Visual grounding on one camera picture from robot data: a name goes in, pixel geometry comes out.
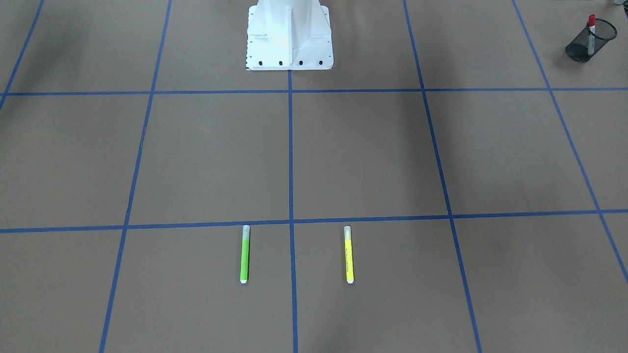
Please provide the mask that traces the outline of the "red capped white marker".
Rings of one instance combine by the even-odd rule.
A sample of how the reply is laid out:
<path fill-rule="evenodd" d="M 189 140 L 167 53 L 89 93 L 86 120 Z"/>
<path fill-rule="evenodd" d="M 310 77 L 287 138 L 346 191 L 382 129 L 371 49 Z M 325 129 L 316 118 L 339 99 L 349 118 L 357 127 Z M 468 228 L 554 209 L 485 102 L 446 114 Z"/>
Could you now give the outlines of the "red capped white marker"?
<path fill-rule="evenodd" d="M 589 57 L 593 56 L 595 53 L 595 23 L 596 23 L 595 15 L 590 14 L 590 16 L 588 16 L 588 22 L 587 22 L 587 31 L 588 31 L 587 55 Z"/>

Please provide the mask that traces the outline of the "yellow marker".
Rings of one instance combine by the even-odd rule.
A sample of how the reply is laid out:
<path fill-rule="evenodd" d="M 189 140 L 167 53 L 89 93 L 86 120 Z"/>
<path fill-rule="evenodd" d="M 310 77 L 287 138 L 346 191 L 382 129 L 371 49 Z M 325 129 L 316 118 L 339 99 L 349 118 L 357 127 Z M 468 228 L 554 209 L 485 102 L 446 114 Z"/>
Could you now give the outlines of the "yellow marker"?
<path fill-rule="evenodd" d="M 354 284 L 354 255 L 351 226 L 344 226 L 344 257 L 345 257 L 345 277 L 348 284 Z"/>

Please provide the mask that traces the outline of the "green marker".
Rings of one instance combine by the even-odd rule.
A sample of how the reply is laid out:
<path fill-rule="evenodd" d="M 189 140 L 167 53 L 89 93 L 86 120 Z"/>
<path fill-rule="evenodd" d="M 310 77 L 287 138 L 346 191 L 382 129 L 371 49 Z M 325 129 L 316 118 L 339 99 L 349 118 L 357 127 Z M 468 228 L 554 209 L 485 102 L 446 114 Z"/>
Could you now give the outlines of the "green marker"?
<path fill-rule="evenodd" d="M 240 253 L 240 275 L 241 284 L 246 284 L 249 277 L 250 262 L 250 226 L 243 225 L 241 237 L 241 253 Z"/>

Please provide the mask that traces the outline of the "near black mesh cup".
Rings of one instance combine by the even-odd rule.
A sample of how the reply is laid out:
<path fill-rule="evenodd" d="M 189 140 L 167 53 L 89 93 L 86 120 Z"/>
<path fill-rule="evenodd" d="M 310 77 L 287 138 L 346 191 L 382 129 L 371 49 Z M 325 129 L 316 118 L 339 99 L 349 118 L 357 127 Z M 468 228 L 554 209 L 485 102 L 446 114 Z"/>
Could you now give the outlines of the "near black mesh cup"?
<path fill-rule="evenodd" d="M 604 19 L 596 19 L 594 26 L 588 24 L 565 47 L 567 57 L 574 62 L 589 62 L 606 43 L 617 37 L 617 28 Z"/>

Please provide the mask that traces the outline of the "white central pedestal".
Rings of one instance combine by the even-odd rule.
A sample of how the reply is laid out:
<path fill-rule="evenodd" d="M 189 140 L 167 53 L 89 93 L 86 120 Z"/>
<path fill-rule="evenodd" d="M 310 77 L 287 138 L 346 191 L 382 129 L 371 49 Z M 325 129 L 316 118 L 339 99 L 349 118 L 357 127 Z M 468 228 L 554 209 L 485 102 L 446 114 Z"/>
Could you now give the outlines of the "white central pedestal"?
<path fill-rule="evenodd" d="M 248 9 L 247 70 L 330 70 L 330 11 L 318 0 L 259 0 Z"/>

